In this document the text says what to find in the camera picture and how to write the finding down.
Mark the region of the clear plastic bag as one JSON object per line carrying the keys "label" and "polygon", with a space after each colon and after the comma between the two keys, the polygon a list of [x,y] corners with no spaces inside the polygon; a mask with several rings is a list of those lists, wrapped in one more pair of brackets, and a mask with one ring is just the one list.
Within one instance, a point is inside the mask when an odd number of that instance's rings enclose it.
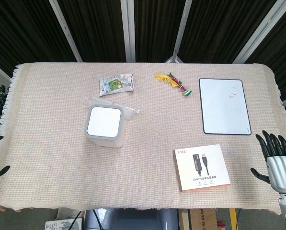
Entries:
{"label": "clear plastic bag", "polygon": [[124,118],[128,119],[128,120],[134,118],[137,114],[140,113],[140,111],[138,109],[134,109],[131,107],[127,107],[127,106],[115,103],[115,102],[111,102],[109,100],[106,100],[106,99],[103,99],[100,97],[92,97],[91,99],[86,99],[86,101],[85,101],[86,107],[91,107],[93,104],[119,106],[124,111]]}

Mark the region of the silver snack packet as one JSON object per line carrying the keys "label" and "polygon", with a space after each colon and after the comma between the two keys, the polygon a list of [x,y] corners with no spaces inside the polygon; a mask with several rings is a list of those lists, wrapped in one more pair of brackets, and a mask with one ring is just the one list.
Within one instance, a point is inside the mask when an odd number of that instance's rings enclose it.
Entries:
{"label": "silver snack packet", "polygon": [[134,91],[133,78],[133,73],[117,74],[111,77],[99,77],[99,96]]}

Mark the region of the colourful feather shuttlecock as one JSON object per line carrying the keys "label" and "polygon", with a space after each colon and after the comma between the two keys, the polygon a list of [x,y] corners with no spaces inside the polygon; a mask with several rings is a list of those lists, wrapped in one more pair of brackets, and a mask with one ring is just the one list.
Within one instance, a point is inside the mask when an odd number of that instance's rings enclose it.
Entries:
{"label": "colourful feather shuttlecock", "polygon": [[166,84],[169,84],[172,88],[178,88],[179,90],[181,90],[182,94],[186,97],[190,96],[192,93],[192,90],[186,88],[185,85],[176,77],[174,77],[171,73],[168,75],[158,73],[155,75],[155,78],[159,82],[164,82]]}

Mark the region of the beige woven tablecloth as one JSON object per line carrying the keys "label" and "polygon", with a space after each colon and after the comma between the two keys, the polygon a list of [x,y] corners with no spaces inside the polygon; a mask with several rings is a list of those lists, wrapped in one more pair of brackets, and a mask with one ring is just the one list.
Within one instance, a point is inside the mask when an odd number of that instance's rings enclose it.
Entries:
{"label": "beige woven tablecloth", "polygon": [[[106,100],[140,111],[127,120],[120,148],[84,134],[86,99],[99,77],[133,73],[133,92]],[[172,74],[186,88],[159,82]],[[203,131],[199,80],[239,79],[250,119],[249,136]],[[244,208],[279,212],[278,194],[255,178],[267,174],[256,134],[286,139],[286,112],[270,68],[262,64],[25,63],[13,71],[0,120],[0,207],[89,210],[115,208]],[[231,184],[182,192],[176,149],[219,144]]]}

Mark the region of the white board with black rim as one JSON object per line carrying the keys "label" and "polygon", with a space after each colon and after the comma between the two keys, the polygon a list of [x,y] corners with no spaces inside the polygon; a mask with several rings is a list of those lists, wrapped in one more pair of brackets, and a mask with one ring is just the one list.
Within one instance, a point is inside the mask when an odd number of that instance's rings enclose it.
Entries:
{"label": "white board with black rim", "polygon": [[199,80],[205,134],[250,135],[251,125],[241,80]]}

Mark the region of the white lidded trash bin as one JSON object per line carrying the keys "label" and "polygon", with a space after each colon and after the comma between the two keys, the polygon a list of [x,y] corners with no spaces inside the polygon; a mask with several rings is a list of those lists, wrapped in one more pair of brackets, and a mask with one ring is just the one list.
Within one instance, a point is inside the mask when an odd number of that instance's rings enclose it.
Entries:
{"label": "white lidded trash bin", "polygon": [[[87,133],[87,126],[88,126],[88,122],[89,122],[89,118],[90,118],[90,114],[91,114],[91,109],[93,107],[108,107],[108,108],[117,108],[121,111],[121,117],[120,117],[120,123],[119,123],[119,130],[118,130],[118,134],[116,137],[114,138],[108,138],[108,137],[99,137],[99,136],[91,136]],[[119,148],[123,145],[124,142],[124,134],[125,134],[125,118],[124,118],[124,111],[121,107],[119,106],[111,106],[111,105],[100,105],[100,104],[93,104],[90,108],[89,108],[89,112],[87,115],[87,119],[86,119],[86,125],[85,125],[85,129],[84,129],[84,133],[86,135],[86,137],[92,141],[93,143],[95,143],[98,146],[103,146],[103,147],[112,147],[112,148]]]}

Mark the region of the brown cardboard box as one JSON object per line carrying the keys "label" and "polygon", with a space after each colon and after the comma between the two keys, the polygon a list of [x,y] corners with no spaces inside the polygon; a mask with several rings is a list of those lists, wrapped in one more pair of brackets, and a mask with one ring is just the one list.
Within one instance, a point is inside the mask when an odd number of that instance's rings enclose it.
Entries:
{"label": "brown cardboard box", "polygon": [[228,230],[225,222],[217,221],[215,209],[190,209],[189,214],[190,230]]}

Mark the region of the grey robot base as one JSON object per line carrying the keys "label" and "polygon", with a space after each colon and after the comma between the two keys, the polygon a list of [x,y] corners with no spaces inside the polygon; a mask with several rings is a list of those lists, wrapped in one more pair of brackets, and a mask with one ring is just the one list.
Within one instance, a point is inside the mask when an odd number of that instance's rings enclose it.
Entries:
{"label": "grey robot base", "polygon": [[178,210],[100,208],[88,210],[84,230],[179,230]]}

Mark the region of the white plastic container lid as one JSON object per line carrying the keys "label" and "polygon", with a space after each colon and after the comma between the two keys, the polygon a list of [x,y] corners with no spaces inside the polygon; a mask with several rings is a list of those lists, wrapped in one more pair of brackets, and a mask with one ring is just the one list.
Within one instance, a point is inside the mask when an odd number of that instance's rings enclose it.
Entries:
{"label": "white plastic container lid", "polygon": [[114,138],[118,134],[121,111],[117,108],[93,107],[87,126],[91,136]]}

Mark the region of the yellow metal post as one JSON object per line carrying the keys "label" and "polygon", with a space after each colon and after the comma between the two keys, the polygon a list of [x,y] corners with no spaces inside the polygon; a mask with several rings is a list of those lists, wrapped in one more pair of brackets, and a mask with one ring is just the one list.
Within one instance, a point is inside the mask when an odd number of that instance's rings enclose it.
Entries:
{"label": "yellow metal post", "polygon": [[231,230],[237,230],[237,211],[235,208],[229,209]]}

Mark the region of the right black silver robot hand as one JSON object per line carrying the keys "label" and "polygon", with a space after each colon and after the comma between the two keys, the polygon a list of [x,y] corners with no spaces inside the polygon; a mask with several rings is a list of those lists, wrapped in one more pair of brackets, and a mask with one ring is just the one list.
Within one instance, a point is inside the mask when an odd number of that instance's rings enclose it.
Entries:
{"label": "right black silver robot hand", "polygon": [[258,140],[268,175],[259,173],[255,168],[250,168],[257,179],[264,181],[278,193],[286,194],[286,140],[283,136],[275,136],[265,130],[263,136],[255,135]]}

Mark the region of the printed book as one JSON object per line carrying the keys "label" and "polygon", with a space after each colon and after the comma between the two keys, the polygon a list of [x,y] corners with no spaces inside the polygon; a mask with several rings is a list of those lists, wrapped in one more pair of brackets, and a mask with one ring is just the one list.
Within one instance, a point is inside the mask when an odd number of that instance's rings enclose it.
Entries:
{"label": "printed book", "polygon": [[44,230],[82,230],[82,218],[53,220],[45,223]]}

